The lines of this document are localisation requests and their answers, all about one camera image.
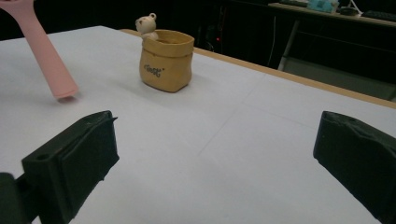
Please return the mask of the white-legged desk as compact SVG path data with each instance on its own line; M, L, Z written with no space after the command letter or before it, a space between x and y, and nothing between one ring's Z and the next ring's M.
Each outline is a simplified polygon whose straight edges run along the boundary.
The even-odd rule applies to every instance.
M286 72L396 102L396 21L270 3Z

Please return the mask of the wooden table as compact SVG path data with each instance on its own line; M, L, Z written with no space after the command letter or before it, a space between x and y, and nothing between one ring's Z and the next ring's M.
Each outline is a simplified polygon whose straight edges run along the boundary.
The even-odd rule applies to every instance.
M293 74L290 74L290 73L287 73L287 72L278 71L278 70L275 70L273 68L269 68L269 67L262 66L262 65L259 65L259 64L250 63L250 62L246 62L246 61L243 61L243 60L235 59L233 57L221 55L221 54L218 54L216 52L208 51L208 50L205 50L205 49L199 49L199 48L194 47L193 52L197 53L197 54L200 54L200 55L203 55L203 56L206 56L206 57L209 57L209 58L212 58L212 59L215 59L215 60L220 60L220 61L223 61L223 62L226 62L226 63L232 63L232 64L235 64L235 65L238 65L238 66L242 66L242 67L246 67L248 69L252 69L252 70L258 71L258 72L262 72L262 73L267 74L267 75L271 75L271 76L274 76L274 77L280 77L280 78L283 78L283 79L286 79L286 80L289 80L289 81L300 83L300 84L303 84L305 86L310 86L310 87L321 89L321 90L324 90L324 91L329 91L329 92L333 92L333 93L336 93L336 94L341 94L341 95L344 95L346 97L354 98L354 99L361 100L361 101L364 101L364 102L367 102L367 103L372 103L372 104L376 104L376 105L382 105L382 106L386 106L386 107L389 107L389 108L396 109L396 103L395 102L383 100L383 99L380 99L380 98L376 98L374 96L366 95L366 94L355 92L355 91L346 90L346 89L343 89L343 88L336 87L334 85L322 83L322 82L315 81L315 80L312 80L312 79L309 79L309 78L298 77L296 75L293 75Z

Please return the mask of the tan pot with bear figure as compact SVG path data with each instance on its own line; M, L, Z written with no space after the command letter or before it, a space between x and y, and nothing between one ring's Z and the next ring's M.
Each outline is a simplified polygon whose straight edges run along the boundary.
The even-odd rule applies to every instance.
M158 30L156 19L156 14L150 13L135 21L142 38L139 74L151 88L177 92L191 81L194 38L178 31Z

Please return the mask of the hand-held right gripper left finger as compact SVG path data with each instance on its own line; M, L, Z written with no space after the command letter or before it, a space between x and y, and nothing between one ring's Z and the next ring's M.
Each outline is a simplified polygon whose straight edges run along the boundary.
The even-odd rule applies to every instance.
M120 159L115 118L102 111L79 119L22 159L22 201L42 224L68 224Z

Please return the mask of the teal box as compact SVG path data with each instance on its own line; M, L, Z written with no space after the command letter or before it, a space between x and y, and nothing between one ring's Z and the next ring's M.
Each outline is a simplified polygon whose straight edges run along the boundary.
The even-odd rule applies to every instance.
M308 0L307 2L308 9L325 13L334 13L338 6L338 0Z

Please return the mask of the pink hairbrush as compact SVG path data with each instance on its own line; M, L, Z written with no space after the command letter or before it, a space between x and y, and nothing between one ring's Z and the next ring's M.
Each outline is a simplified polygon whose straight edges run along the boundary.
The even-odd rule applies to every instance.
M34 0L0 0L0 8L19 25L53 97L62 99L75 95L78 85L39 22Z

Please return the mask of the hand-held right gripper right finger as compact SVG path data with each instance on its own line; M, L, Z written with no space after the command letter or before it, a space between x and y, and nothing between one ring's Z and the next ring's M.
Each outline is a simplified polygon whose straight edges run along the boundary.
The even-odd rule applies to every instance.
M382 224L396 224L396 138L324 111L313 157Z

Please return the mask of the white table cover sheet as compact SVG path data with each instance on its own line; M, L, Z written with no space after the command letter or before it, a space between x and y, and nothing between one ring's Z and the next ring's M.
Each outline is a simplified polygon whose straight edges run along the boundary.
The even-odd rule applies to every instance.
M313 157L323 111L396 137L396 109L195 53L167 93L138 73L141 41L103 26L51 36L78 94L54 99L27 43L0 41L0 172L109 110L119 162L72 224L378 224Z

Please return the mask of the dark keyboard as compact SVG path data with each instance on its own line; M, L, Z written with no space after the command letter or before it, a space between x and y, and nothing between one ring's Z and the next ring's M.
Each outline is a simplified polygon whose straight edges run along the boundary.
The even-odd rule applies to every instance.
M396 22L396 14L388 12L368 10L363 12L361 15L365 18Z

